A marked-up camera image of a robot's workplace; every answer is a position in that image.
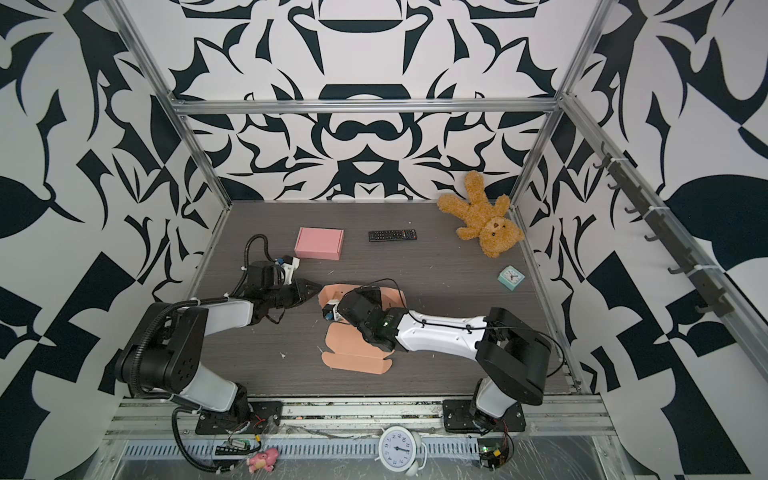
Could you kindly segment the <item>pink paper box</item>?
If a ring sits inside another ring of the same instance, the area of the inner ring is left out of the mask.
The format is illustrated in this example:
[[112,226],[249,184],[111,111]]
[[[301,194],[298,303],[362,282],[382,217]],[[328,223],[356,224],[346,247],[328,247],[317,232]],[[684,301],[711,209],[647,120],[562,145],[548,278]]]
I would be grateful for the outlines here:
[[301,227],[294,254],[301,259],[338,261],[343,239],[344,231],[340,229]]

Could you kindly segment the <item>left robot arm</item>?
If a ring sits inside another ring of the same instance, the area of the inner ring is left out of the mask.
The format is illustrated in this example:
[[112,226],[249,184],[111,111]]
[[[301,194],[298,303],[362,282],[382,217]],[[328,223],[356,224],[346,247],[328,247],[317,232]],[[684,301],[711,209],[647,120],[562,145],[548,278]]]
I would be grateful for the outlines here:
[[272,256],[266,235],[253,235],[245,244],[241,276],[232,291],[215,298],[155,302],[147,308],[115,360],[116,380],[133,398],[170,400],[188,413],[236,426],[251,422],[256,415],[245,387],[203,365],[204,340],[264,319],[278,324],[287,310],[319,295],[322,286],[298,277],[299,266],[295,256]]

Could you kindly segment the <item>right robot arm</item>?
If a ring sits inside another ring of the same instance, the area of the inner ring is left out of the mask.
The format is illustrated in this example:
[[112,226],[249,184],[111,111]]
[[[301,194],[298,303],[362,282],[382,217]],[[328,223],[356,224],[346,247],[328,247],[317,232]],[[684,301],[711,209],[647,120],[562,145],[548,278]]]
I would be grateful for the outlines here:
[[484,316],[452,318],[407,308],[402,292],[375,285],[336,285],[322,294],[323,317],[353,327],[382,353],[428,351],[472,360],[485,372],[473,397],[449,413],[475,429],[492,429],[521,414],[522,405],[540,406],[555,341],[506,309]]

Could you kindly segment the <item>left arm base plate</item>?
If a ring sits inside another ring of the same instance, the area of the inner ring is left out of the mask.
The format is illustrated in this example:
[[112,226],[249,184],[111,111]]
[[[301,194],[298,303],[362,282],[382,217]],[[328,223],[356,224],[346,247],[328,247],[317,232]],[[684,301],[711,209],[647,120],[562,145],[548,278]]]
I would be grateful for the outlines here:
[[197,435],[265,434],[276,431],[282,419],[281,401],[250,401],[235,404],[227,412],[203,410],[197,422]]

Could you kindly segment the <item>peach paper box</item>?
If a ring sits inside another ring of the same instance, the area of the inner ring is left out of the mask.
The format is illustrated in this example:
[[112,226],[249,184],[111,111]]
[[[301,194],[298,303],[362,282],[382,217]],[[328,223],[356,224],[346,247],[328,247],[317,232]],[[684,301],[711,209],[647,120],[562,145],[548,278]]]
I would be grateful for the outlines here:
[[[327,303],[338,304],[344,294],[356,288],[353,284],[332,284],[319,293],[321,307]],[[392,366],[392,351],[385,352],[368,344],[362,334],[346,320],[331,322],[325,344],[328,351],[322,353],[323,363],[331,369],[382,375]]]

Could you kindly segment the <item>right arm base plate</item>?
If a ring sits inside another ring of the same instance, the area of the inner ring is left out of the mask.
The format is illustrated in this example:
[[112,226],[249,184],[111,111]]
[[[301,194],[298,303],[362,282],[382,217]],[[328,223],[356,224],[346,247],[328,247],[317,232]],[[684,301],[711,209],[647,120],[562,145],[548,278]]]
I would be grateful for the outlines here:
[[519,402],[515,402],[503,417],[495,418],[480,411],[472,400],[444,400],[443,427],[449,433],[487,434],[490,432],[523,432],[527,423]]

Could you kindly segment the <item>black tv remote control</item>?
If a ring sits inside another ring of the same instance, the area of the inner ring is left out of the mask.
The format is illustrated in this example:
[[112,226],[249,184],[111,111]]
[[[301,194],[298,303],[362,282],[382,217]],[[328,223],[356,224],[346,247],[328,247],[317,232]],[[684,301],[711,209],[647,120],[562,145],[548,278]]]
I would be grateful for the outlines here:
[[368,232],[371,243],[415,241],[418,239],[415,229],[373,230]]

